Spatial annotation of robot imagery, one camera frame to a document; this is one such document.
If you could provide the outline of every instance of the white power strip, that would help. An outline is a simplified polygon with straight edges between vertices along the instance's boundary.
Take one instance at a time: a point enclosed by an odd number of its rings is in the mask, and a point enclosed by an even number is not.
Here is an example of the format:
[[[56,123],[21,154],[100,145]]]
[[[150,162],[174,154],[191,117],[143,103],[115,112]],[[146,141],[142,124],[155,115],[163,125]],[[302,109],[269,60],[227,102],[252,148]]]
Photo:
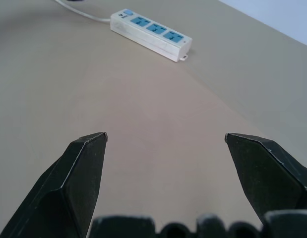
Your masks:
[[[110,28],[175,62],[185,60],[192,38],[129,9],[111,15]]]

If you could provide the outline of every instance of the power cord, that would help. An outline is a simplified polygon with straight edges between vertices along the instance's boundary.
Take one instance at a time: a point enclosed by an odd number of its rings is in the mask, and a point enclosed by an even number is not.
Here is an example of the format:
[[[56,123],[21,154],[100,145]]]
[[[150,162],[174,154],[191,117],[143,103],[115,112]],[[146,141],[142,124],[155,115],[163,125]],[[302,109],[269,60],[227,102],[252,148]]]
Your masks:
[[[54,1],[56,1],[58,4],[62,5],[63,7],[67,8],[68,10],[73,11],[73,12],[75,12],[75,13],[81,15],[81,16],[84,16],[84,17],[87,17],[89,19],[92,19],[94,21],[110,22],[110,18],[99,18],[99,17],[93,16],[93,15],[87,14],[85,12],[82,12],[80,10],[77,10],[76,8],[67,5],[66,3],[64,3],[61,0],[54,0]]]

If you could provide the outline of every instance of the electrical outlet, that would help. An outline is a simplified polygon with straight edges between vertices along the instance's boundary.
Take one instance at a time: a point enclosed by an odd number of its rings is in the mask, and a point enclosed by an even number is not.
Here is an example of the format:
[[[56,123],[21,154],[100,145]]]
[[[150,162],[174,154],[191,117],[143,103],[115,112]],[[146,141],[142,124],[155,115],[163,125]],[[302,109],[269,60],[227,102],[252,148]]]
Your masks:
[[[129,9],[111,15],[110,29],[175,62],[186,60],[192,45],[191,37]]]
[[[148,25],[151,21],[143,18],[143,17],[136,17],[135,19],[131,20],[131,22],[139,25],[139,26],[145,26]]]
[[[168,38],[171,41],[174,41],[175,43],[179,42],[180,40],[182,40],[184,38],[180,34],[175,33],[173,31],[169,31],[167,34],[164,35],[164,37]]]
[[[167,30],[165,27],[162,27],[158,24],[152,24],[151,26],[148,26],[147,29],[149,31],[153,31],[155,34],[161,34]]]

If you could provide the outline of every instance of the white wall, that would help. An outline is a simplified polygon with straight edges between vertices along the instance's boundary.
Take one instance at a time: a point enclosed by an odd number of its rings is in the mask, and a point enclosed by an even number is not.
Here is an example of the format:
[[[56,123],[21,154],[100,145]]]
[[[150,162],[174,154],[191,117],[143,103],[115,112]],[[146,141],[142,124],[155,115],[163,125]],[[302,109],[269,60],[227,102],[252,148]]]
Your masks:
[[[220,0],[307,45],[307,0]]]

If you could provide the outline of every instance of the power switch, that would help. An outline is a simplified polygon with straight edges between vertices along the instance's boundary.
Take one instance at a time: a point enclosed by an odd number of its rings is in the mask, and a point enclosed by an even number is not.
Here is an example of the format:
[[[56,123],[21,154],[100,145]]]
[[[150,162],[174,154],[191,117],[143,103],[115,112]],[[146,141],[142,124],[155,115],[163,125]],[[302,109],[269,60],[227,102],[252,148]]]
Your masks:
[[[124,11],[124,13],[127,14],[127,15],[129,15],[129,16],[132,16],[132,15],[133,15],[133,12],[132,12],[131,10],[129,10],[129,9],[126,9],[126,10]]]

